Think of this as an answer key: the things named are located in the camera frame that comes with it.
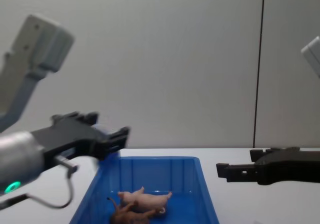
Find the pig figurine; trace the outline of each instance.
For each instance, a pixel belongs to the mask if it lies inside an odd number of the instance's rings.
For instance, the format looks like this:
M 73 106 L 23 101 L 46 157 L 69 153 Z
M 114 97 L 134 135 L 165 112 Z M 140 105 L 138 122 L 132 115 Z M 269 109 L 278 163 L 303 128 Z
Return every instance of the pig figurine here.
M 137 205 L 137 202 L 129 203 L 125 207 L 120 208 L 112 198 L 107 199 L 112 201 L 115 209 L 109 219 L 110 224 L 150 224 L 149 219 L 160 211 L 159 209 L 154 209 L 146 213 L 134 213 L 131 212 L 131 209 Z
M 151 195 L 145 194 L 145 189 L 142 187 L 140 190 L 134 193 L 130 192 L 118 192 L 118 196 L 121 200 L 122 205 L 127 205 L 129 203 L 138 203 L 134 208 L 136 212 L 148 212 L 154 209 L 160 209 L 159 214 L 166 213 L 167 201 L 172 196 L 172 192 L 166 195 Z

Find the white tabletop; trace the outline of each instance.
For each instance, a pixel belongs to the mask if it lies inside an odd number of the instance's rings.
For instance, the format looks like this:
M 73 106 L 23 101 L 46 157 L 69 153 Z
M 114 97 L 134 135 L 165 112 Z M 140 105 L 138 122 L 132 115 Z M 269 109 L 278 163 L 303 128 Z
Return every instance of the white tabletop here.
M 198 157 L 220 224 L 316 224 L 320 222 L 320 184 L 279 182 L 269 186 L 257 183 L 227 183 L 218 178 L 216 163 L 248 164 L 250 149 L 124 149 L 122 156 Z M 75 198 L 63 210 L 51 210 L 31 200 L 0 211 L 1 224 L 67 224 L 77 210 L 96 173 L 94 159 L 73 159 L 80 165 L 72 177 Z M 68 198 L 65 169 L 56 167 L 0 201 L 25 192 L 55 204 Z

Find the wire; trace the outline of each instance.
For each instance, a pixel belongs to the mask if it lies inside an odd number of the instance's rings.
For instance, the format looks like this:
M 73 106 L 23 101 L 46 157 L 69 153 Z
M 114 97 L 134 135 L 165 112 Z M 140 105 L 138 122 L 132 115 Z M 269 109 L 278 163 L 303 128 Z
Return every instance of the wire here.
M 40 203 L 48 208 L 53 208 L 53 209 L 62 209 L 65 208 L 67 206 L 69 206 L 69 204 L 72 202 L 72 200 L 74 199 L 74 187 L 72 185 L 71 179 L 67 178 L 67 183 L 68 183 L 68 187 L 69 187 L 69 200 L 67 201 L 67 203 L 65 203 L 62 206 L 58 206 L 58 205 L 54 205 L 51 203 L 46 202 L 45 200 L 35 197 L 33 195 L 27 194 L 27 197 L 34 200 L 37 203 Z
M 58 206 L 58 205 L 54 205 L 54 204 L 51 204 L 51 203 L 48 203 L 46 202 L 45 200 L 41 199 L 41 198 L 38 198 L 36 196 L 33 196 L 33 195 L 30 195 L 28 193 L 26 194 L 22 194 L 22 195 L 19 195 L 17 197 L 13 197 L 13 198 L 9 198 L 3 202 L 0 202 L 0 210 L 3 210 L 3 209 L 6 209 L 8 207 L 11 207 L 17 203 L 20 203 L 26 199 L 32 199 L 34 200 L 35 202 L 41 204 L 41 205 L 44 205 L 48 208 L 53 208 L 53 209 L 62 209 L 62 208 L 65 208 L 67 206 L 69 206 L 69 204 L 72 202 L 72 200 L 74 199 L 74 187 L 72 185 L 72 182 L 71 182 L 71 174 L 68 172 L 67 174 L 67 184 L 68 184 L 68 187 L 69 187 L 69 200 L 67 201 L 67 203 L 65 203 L 64 205 L 62 206 Z

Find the blue plastic bin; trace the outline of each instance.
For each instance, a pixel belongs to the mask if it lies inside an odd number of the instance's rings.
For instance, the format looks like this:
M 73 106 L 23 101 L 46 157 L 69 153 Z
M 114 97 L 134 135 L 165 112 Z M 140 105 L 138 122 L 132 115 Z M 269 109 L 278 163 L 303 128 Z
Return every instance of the blue plastic bin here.
M 119 204 L 118 191 L 142 186 L 145 193 L 173 193 L 165 216 L 151 219 L 151 224 L 219 224 L 198 158 L 115 156 L 100 163 L 70 223 L 108 224 L 115 209 L 107 197 Z

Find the white wall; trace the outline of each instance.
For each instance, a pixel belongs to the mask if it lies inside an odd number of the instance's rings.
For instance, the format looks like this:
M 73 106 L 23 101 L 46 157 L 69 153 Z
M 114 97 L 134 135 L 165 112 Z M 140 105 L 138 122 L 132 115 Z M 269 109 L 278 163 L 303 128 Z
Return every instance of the white wall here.
M 8 131 L 97 110 L 129 147 L 251 147 L 261 1 L 0 0 L 2 52 L 29 13 L 76 36 Z
M 320 35 L 319 0 L 265 0 L 256 147 L 320 144 L 320 80 L 300 53 Z

